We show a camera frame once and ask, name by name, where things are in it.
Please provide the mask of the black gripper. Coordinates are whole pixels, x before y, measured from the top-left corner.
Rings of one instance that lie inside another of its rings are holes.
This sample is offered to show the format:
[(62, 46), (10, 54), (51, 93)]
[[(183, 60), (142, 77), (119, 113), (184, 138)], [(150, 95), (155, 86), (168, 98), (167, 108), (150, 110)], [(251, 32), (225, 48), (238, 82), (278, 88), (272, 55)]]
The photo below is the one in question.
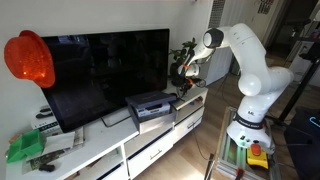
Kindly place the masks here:
[(202, 80), (200, 78), (185, 78), (182, 86), (180, 87), (180, 91), (186, 93), (193, 85), (199, 87), (201, 82)]

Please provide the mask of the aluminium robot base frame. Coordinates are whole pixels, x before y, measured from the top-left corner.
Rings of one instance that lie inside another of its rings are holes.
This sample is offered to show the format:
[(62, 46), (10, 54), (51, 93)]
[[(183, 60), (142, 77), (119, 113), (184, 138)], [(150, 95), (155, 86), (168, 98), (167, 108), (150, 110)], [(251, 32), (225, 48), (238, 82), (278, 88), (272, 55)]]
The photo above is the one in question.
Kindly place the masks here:
[(268, 149), (261, 147), (267, 153), (268, 169), (247, 163), (247, 149), (252, 145), (252, 142), (245, 138), (244, 142), (249, 143), (249, 147), (242, 148), (227, 134), (227, 126), (232, 122), (235, 114), (235, 108), (226, 108), (213, 170), (223, 178), (232, 180), (236, 179), (240, 171), (243, 171), (240, 180), (282, 180), (277, 157)]

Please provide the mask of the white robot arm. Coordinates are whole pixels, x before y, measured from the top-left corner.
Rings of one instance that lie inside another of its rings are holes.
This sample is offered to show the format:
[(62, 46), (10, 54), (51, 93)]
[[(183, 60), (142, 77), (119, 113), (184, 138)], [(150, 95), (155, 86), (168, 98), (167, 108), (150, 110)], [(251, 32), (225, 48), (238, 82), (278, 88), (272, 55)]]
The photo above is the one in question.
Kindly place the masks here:
[(241, 74), (238, 88), (244, 94), (226, 132), (242, 148), (258, 144), (268, 154), (273, 154), (275, 144), (268, 126), (264, 124), (264, 117), (293, 81), (294, 75), (288, 68), (267, 66), (266, 50), (249, 26), (238, 23), (208, 29), (177, 72), (186, 79), (191, 76), (194, 61), (207, 58), (216, 48), (224, 47), (231, 48), (239, 64)]

